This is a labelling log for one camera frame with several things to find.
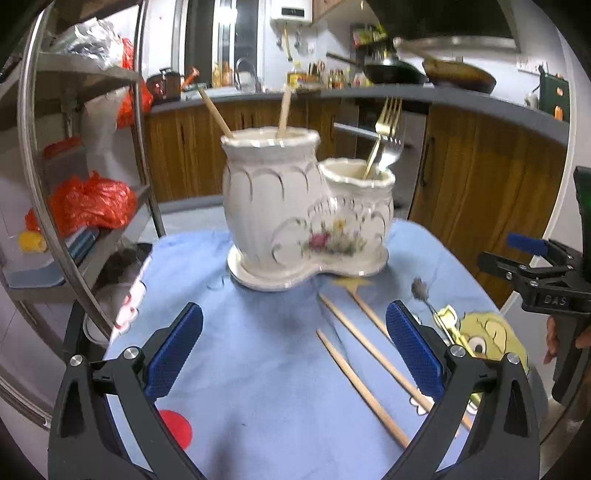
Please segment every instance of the kitchen faucet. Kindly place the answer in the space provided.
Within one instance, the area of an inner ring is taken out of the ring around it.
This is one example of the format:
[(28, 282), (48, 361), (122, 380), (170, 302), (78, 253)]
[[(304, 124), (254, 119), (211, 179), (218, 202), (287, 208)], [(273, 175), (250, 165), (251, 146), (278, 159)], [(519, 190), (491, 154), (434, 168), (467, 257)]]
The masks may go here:
[(248, 66), (247, 72), (250, 72), (255, 79), (255, 92), (261, 93), (262, 92), (261, 81), (259, 80), (258, 76), (256, 75), (256, 68), (252, 64), (252, 62), (249, 59), (247, 59), (246, 57), (242, 57), (241, 59), (238, 59), (238, 61), (236, 62), (236, 67), (234, 68), (234, 76), (236, 77), (236, 87), (238, 88), (238, 90), (242, 90), (242, 85), (240, 84), (240, 75), (238, 74), (238, 66), (243, 62), (245, 62), (246, 65)]

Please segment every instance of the ceramic saucer base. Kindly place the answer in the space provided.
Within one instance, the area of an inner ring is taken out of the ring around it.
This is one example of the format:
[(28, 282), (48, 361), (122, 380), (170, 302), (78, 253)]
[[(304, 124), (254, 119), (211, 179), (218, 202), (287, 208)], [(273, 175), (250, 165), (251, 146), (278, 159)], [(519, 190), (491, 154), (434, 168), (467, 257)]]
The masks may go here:
[(366, 260), (364, 262), (352, 262), (342, 259), (339, 262), (322, 262), (318, 259), (318, 263), (311, 262), (302, 270), (294, 274), (285, 276), (283, 278), (259, 278), (246, 269), (242, 265), (242, 254), (240, 250), (232, 245), (228, 253), (228, 268), (232, 276), (245, 287), (260, 291), (280, 291), (308, 280), (318, 273), (333, 273), (336, 275), (344, 275), (346, 277), (365, 277), (374, 275), (381, 271), (388, 262), (388, 250), (382, 247), (376, 257)]

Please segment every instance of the wooden cabinet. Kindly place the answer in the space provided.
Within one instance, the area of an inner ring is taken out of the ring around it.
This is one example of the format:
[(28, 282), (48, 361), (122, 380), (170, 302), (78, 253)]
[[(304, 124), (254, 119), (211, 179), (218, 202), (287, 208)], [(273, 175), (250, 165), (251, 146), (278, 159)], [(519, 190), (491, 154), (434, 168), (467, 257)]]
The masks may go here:
[(542, 236), (565, 160), (562, 145), (525, 128), (432, 106), (410, 219), (431, 231), (500, 307), (512, 288), (480, 272), (478, 254), (530, 261), (505, 245), (506, 236)]
[(336, 156), (336, 133), (333, 126), (340, 111), (340, 99), (310, 99), (308, 128), (320, 134), (316, 158), (325, 160)]
[[(314, 100), (309, 115), (307, 99), (294, 99), (288, 124), (319, 131), (319, 159), (336, 153), (332, 127), (339, 100)], [(280, 100), (220, 102), (217, 105), (231, 130), (277, 125)], [(147, 146), (154, 191), (159, 202), (222, 193), (226, 154), (222, 131), (205, 106), (155, 113), (146, 118)]]

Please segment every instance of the red plastic bag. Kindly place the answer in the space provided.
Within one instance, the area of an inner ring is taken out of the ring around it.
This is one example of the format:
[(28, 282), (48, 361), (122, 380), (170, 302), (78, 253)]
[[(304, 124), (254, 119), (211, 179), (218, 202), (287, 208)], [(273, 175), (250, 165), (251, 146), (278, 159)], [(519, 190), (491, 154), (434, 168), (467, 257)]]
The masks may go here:
[[(124, 227), (134, 217), (138, 199), (126, 183), (93, 171), (86, 181), (72, 176), (62, 183), (50, 196), (49, 208), (60, 235), (67, 237), (81, 226)], [(33, 209), (25, 215), (25, 226), (39, 231)]]
[[(124, 69), (134, 69), (134, 45), (128, 38), (123, 39), (123, 59), (121, 66)], [(142, 80), (142, 110), (149, 112), (154, 101), (153, 95), (146, 87), (146, 82)], [(134, 102), (131, 95), (131, 90), (125, 95), (125, 99), (119, 107), (119, 114), (117, 116), (117, 128), (125, 128), (134, 124)]]

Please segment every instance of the metal screw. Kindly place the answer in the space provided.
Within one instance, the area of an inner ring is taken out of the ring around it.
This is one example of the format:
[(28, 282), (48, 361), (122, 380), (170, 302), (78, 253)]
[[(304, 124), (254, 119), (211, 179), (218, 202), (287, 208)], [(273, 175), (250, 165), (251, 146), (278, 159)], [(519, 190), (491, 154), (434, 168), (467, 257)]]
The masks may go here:
[(125, 349), (123, 352), (123, 357), (127, 360), (133, 360), (135, 357), (139, 355), (139, 349), (135, 346), (130, 346), (129, 348)]
[(519, 365), (520, 362), (519, 355), (513, 352), (507, 354), (507, 360), (509, 360), (509, 362), (511, 362), (513, 365)]
[(82, 355), (74, 355), (70, 358), (70, 365), (73, 367), (77, 367), (82, 363)]
[(466, 350), (464, 349), (464, 347), (459, 346), (459, 345), (452, 345), (449, 348), (449, 351), (452, 353), (453, 356), (456, 356), (458, 358), (462, 358), (463, 356), (466, 356)]

